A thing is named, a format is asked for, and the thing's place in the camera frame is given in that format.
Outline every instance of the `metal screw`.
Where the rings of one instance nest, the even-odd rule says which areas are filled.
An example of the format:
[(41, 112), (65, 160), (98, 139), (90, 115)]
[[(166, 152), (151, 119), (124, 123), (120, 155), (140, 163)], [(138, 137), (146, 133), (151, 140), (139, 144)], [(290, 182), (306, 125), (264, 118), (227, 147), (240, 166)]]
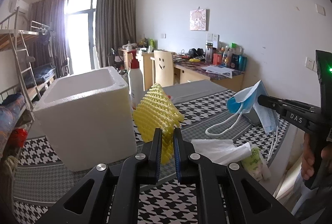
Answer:
[(104, 164), (104, 163), (98, 164), (97, 167), (96, 167), (96, 169), (100, 172), (105, 170), (106, 168), (107, 168), (107, 165)]
[(194, 160), (200, 159), (200, 154), (192, 153), (192, 154), (190, 155), (190, 158), (191, 158), (191, 159), (194, 159)]
[(240, 169), (240, 166), (237, 163), (231, 163), (229, 165), (229, 168), (232, 170), (238, 170), (238, 169)]
[(135, 156), (135, 158), (136, 159), (138, 159), (138, 160), (142, 160), (142, 159), (145, 159), (145, 154), (144, 153), (139, 153), (139, 154), (137, 154), (136, 156)]

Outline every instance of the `door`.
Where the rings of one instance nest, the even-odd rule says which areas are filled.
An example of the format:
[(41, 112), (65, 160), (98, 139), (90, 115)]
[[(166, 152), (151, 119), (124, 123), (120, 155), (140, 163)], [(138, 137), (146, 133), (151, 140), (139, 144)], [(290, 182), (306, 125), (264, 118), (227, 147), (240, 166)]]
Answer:
[(74, 74), (91, 70), (88, 14), (72, 14), (67, 22), (68, 44)]
[(67, 0), (66, 31), (74, 74), (99, 68), (95, 16), (97, 0)]

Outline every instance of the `blue can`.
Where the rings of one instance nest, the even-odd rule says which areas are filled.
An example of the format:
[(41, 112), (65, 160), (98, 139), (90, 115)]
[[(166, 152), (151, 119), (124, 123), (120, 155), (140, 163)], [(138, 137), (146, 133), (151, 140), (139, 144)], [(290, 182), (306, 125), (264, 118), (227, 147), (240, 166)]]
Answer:
[(245, 71), (247, 67), (247, 57), (239, 55), (238, 69), (239, 71)]

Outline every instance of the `metal ladder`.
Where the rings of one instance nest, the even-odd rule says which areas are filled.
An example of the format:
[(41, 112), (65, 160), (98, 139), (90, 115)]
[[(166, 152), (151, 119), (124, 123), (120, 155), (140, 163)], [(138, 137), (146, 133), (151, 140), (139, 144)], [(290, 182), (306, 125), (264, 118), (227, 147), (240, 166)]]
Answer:
[[(36, 80), (34, 78), (34, 73), (32, 71), (31, 63), (29, 61), (29, 52), (28, 52), (27, 46), (25, 44), (25, 41), (24, 41), (24, 38), (23, 38), (23, 34), (21, 33), (20, 36), (22, 38), (22, 43), (23, 43), (23, 46), (24, 46), (24, 48), (22, 48), (22, 49), (18, 49), (18, 47), (17, 47), (17, 38), (19, 36), (13, 36), (13, 38), (15, 39), (15, 43), (13, 42), (13, 38), (12, 38), (11, 34), (9, 34), (9, 39), (10, 39), (10, 41), (12, 43), (12, 50), (13, 50), (13, 53), (15, 55), (14, 57), (15, 57), (15, 64), (16, 64), (17, 75), (19, 77), (19, 81), (20, 81), (22, 93), (24, 94), (24, 97), (26, 99), (26, 107), (27, 107), (27, 110), (29, 111), (29, 114), (30, 114), (32, 122), (34, 122), (34, 115), (32, 113), (32, 110), (33, 110), (34, 106), (32, 104), (32, 101), (31, 101), (30, 97), (29, 97), (27, 87), (26, 87), (26, 85), (24, 83), (24, 79), (23, 79), (23, 74), (24, 73), (26, 73), (28, 71), (30, 72), (30, 75), (31, 75), (32, 80), (34, 82), (34, 87), (33, 88), (36, 90), (37, 96), (38, 96), (39, 99), (41, 98), (41, 95), (40, 95), (40, 93), (38, 91), (37, 83), (36, 83)], [(28, 59), (28, 60), (25, 61), (26, 63), (28, 63), (28, 67), (26, 69), (24, 69), (24, 70), (22, 70), (21, 67), (20, 67), (20, 62), (19, 62), (19, 59), (17, 57), (18, 52), (24, 52), (25, 55), (26, 55), (25, 58)]]

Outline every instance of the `human hand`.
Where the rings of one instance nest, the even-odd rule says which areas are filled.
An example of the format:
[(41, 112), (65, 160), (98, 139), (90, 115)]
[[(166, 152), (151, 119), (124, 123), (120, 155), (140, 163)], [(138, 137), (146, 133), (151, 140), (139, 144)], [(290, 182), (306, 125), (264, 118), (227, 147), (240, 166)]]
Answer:
[[(321, 152), (322, 159), (332, 159), (332, 143), (324, 147)], [(301, 175), (304, 180), (308, 180), (314, 174), (313, 164), (315, 162), (315, 157), (310, 148), (310, 135), (308, 133), (304, 134), (304, 144), (303, 144), (303, 155), (302, 155), (302, 167)]]

